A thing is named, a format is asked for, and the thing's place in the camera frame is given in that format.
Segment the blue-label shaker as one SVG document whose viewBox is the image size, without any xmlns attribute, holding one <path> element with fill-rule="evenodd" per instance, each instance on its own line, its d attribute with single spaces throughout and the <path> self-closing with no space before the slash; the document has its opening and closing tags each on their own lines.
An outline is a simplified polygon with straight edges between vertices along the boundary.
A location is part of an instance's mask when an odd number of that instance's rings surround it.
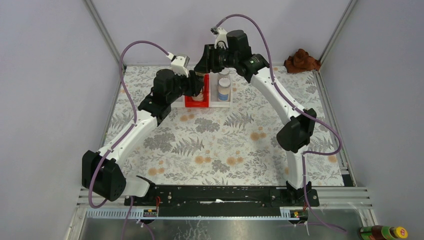
<svg viewBox="0 0 424 240">
<path fill-rule="evenodd" d="M 217 74 L 217 79 L 218 80 L 223 79 L 223 78 L 227 78 L 228 79 L 229 77 L 230 77 L 230 70 L 228 68 L 223 69 L 222 71 L 220 71 Z"/>
<path fill-rule="evenodd" d="M 218 100 L 227 102 L 230 98 L 231 80 L 227 77 L 220 78 L 217 82 Z"/>
</svg>

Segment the black-cap jar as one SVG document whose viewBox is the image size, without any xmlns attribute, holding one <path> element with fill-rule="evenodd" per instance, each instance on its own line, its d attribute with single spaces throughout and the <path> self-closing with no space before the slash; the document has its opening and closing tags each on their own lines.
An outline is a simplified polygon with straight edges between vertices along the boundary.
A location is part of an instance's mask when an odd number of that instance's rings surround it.
<svg viewBox="0 0 424 240">
<path fill-rule="evenodd" d="M 200 92 L 198 95 L 196 95 L 196 96 L 192 96 L 191 98 L 192 98 L 192 100 L 193 100 L 193 101 L 195 101 L 195 102 L 203 102 L 203 101 L 204 101 L 204 99 L 205 99 L 205 97 L 204 97 L 204 93 L 203 93 L 203 92 Z"/>
</svg>

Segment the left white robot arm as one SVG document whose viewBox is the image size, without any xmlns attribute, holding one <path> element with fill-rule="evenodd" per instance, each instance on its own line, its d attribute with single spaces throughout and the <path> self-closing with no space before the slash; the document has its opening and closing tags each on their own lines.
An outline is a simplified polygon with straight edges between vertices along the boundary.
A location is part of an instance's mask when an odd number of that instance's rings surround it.
<svg viewBox="0 0 424 240">
<path fill-rule="evenodd" d="M 171 112 L 171 105 L 181 96 L 195 97 L 204 87 L 203 77 L 189 70 L 188 76 L 171 69 L 160 69 L 150 93 L 136 108 L 132 119 L 111 142 L 98 151 L 88 150 L 82 157 L 82 186 L 108 201 L 134 196 L 144 206 L 152 204 L 153 183 L 145 177 L 126 178 L 123 165 L 135 148 L 156 129 Z"/>
</svg>

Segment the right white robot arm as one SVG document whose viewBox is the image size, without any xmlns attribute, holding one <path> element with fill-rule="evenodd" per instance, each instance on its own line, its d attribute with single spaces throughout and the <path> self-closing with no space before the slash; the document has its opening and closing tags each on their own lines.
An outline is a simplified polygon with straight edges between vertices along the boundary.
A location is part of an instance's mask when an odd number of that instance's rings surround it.
<svg viewBox="0 0 424 240">
<path fill-rule="evenodd" d="M 213 27 L 215 42 L 204 47 L 195 72 L 219 73 L 232 68 L 249 84 L 259 90 L 277 112 L 283 127 L 277 133 L 278 144 L 286 151 L 289 174 L 287 201 L 293 206 L 301 205 L 312 184 L 306 177 L 306 165 L 302 152 L 308 149 L 315 128 L 317 113 L 306 109 L 288 93 L 275 79 L 273 69 L 261 54 L 253 54 L 248 37 L 243 30 L 227 32 L 222 27 Z"/>
</svg>

